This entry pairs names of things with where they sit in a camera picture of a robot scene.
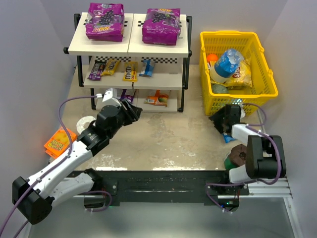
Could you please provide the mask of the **orange white snack packet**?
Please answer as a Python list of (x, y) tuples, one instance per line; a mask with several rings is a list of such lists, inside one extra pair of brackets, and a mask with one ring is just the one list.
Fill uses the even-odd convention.
[(170, 90), (149, 90), (144, 100), (145, 104), (153, 106), (168, 106)]

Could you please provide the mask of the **small yellow M&M's packet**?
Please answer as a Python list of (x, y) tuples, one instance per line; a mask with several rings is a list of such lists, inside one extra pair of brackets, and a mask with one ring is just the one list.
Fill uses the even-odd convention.
[(129, 61), (124, 63), (123, 81), (137, 82), (138, 63), (136, 61)]

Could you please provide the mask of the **purple M&M's candy bag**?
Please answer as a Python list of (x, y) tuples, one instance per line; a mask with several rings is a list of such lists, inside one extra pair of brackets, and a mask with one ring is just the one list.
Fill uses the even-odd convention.
[(106, 61), (104, 60), (95, 60), (93, 68), (88, 76), (88, 79), (91, 81), (100, 81), (101, 74), (106, 66)]

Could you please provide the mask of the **yellow M&M's candy bag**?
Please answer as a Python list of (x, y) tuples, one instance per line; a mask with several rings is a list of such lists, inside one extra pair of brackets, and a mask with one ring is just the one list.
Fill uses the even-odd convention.
[(120, 64), (120, 60), (109, 59), (105, 65), (104, 70), (101, 73), (101, 76), (112, 76), (116, 72), (118, 65)]

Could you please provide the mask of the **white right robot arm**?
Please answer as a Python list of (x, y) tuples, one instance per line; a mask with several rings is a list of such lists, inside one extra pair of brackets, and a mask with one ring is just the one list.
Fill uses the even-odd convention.
[(229, 170), (231, 184), (260, 181), (267, 185), (276, 183), (286, 176), (286, 162), (282, 138), (256, 130), (254, 125), (240, 122), (242, 107), (226, 104), (210, 116), (216, 130), (242, 142), (239, 152), (234, 153)]

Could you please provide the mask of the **blue white snack box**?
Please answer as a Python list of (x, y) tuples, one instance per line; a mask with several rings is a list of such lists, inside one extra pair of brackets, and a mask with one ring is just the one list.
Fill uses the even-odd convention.
[(139, 73), (139, 76), (142, 77), (152, 77), (155, 67), (155, 61), (152, 59), (144, 59), (142, 70)]

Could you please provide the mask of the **magenta grape candy bag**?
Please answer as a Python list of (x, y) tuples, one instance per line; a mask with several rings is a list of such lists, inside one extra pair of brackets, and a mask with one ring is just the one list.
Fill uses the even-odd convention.
[(142, 25), (146, 44), (175, 46), (181, 33), (179, 8), (149, 8)]
[(124, 32), (123, 4), (90, 3), (85, 27), (90, 40), (121, 42)]

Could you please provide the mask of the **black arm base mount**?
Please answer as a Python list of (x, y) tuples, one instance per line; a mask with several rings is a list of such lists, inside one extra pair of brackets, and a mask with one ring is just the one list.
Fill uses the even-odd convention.
[(226, 171), (99, 171), (92, 193), (84, 197), (86, 208), (134, 203), (203, 203), (230, 211), (239, 198), (249, 195), (246, 185), (229, 185)]

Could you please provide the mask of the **blue white snack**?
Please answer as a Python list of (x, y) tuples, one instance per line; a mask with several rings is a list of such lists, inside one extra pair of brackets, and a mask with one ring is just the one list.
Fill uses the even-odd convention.
[(235, 141), (235, 138), (233, 138), (231, 135), (228, 135), (227, 133), (222, 134), (224, 142), (229, 143), (231, 141)]

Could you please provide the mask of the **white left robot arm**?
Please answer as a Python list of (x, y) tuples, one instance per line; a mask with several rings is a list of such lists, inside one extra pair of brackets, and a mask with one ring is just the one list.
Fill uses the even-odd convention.
[(48, 166), (28, 179), (18, 177), (12, 183), (12, 203), (32, 225), (44, 220), (54, 206), (79, 193), (90, 191), (97, 179), (86, 172), (66, 185), (57, 186), (73, 170), (109, 145), (109, 141), (123, 126), (139, 120), (142, 108), (127, 100), (109, 99), (89, 126), (72, 145)]

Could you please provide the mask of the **purple pink candy bag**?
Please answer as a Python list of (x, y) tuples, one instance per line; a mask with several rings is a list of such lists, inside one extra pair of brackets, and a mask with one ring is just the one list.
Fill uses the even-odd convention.
[(121, 100), (126, 99), (130, 103), (133, 103), (134, 96), (135, 96), (135, 89), (123, 89), (120, 95), (120, 99)]

